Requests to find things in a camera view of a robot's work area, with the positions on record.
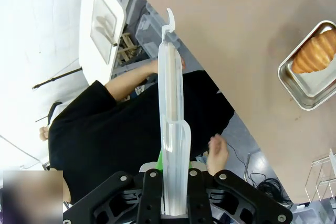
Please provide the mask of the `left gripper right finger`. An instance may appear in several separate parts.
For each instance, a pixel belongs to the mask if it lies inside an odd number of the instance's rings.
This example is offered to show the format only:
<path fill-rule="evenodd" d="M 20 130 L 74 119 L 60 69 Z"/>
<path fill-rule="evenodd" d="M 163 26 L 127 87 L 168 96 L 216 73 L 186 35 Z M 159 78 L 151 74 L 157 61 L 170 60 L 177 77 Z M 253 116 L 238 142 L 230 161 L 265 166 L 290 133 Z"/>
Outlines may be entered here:
<path fill-rule="evenodd" d="M 236 223 L 291 223 L 289 209 L 271 199 L 229 170 L 214 176 L 189 169 L 187 208 L 190 223 L 213 223 L 211 207 Z"/>

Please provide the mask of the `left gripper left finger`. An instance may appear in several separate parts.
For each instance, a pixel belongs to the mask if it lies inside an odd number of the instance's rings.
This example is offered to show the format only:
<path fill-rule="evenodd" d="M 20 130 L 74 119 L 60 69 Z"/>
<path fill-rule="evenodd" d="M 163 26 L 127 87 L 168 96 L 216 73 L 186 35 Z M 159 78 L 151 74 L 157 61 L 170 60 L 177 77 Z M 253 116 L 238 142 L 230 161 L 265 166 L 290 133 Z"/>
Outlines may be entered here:
<path fill-rule="evenodd" d="M 160 223 L 162 171 L 116 172 L 63 213 L 63 223 Z"/>

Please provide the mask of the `person's right hand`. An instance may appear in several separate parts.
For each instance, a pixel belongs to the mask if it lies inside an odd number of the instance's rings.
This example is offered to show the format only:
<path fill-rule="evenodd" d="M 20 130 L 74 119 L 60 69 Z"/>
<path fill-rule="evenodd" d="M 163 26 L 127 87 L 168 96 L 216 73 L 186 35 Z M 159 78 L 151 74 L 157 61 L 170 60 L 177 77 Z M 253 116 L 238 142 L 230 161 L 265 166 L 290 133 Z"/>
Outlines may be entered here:
<path fill-rule="evenodd" d="M 225 139 L 216 134 L 208 143 L 207 171 L 214 176 L 223 170 L 228 159 L 227 143 Z"/>

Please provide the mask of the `person's left hand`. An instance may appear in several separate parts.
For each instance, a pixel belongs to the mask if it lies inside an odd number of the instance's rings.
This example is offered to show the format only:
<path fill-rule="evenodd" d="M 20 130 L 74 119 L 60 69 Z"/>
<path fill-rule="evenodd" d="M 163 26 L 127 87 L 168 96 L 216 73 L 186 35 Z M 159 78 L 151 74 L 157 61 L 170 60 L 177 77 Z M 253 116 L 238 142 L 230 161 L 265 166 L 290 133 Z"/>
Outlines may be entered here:
<path fill-rule="evenodd" d="M 181 64 L 182 64 L 182 69 L 185 69 L 185 62 L 183 60 L 183 58 L 181 58 Z M 153 61 L 151 61 L 149 64 L 149 69 L 151 73 L 158 73 L 158 60 L 155 59 Z"/>

